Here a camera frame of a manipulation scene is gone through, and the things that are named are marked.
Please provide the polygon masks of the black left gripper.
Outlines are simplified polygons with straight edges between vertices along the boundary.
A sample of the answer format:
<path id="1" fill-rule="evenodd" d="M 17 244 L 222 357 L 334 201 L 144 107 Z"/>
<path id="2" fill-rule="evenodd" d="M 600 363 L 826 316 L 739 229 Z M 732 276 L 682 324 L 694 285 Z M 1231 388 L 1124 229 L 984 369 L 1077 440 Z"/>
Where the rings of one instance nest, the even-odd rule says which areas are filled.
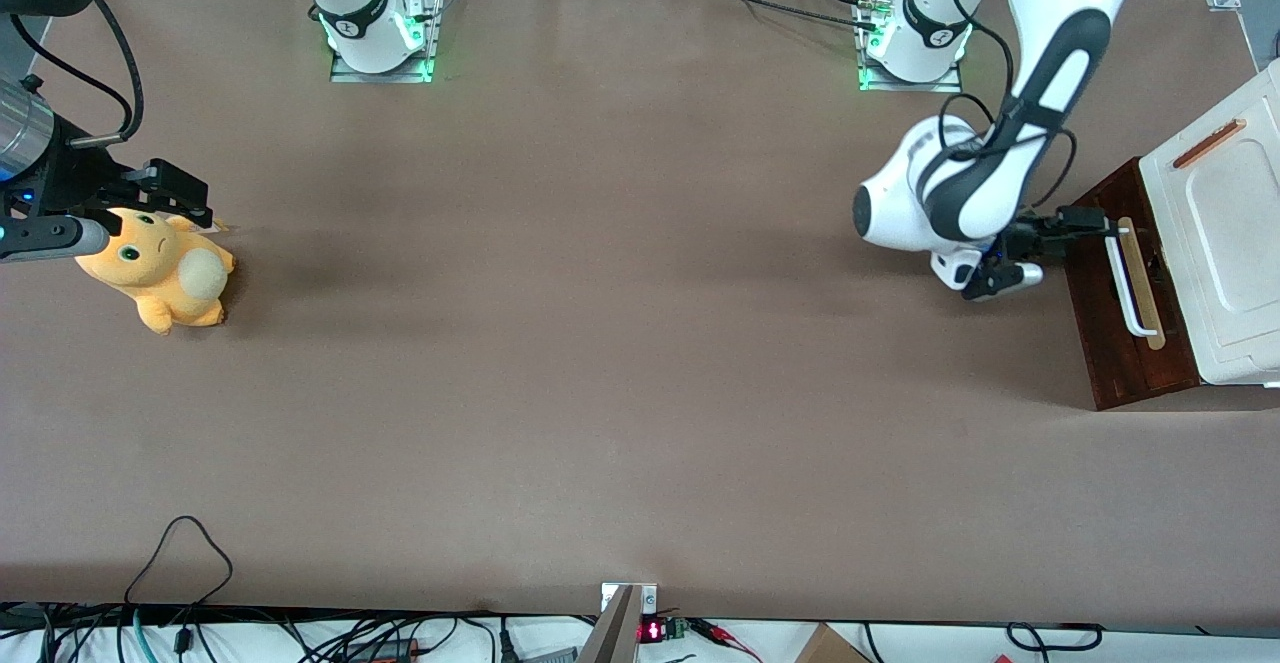
<path id="1" fill-rule="evenodd" d="M 1061 206 L 1057 215 L 1020 215 L 1000 234 L 1000 261 L 1060 262 L 1064 244 L 1059 241 L 1061 227 L 1068 227 L 1065 239 L 1076 242 L 1091 236 L 1117 236 L 1117 227 L 1108 224 L 1103 209 Z"/>

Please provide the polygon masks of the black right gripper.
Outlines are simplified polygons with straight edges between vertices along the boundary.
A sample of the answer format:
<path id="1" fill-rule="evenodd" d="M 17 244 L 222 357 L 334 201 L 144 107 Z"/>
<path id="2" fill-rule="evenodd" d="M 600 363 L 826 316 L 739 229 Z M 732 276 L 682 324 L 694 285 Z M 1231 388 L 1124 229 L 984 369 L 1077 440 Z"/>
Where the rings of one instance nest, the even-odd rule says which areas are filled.
<path id="1" fill-rule="evenodd" d="M 119 165 L 105 148 L 70 147 L 69 140 L 82 133 L 72 122 L 55 122 L 46 151 L 10 180 L 12 216 L 82 216 L 88 209 L 150 211 L 141 189 L 125 180 L 129 166 Z M 200 229 L 214 227 L 209 186 L 174 163 L 148 161 L 148 204 Z"/>

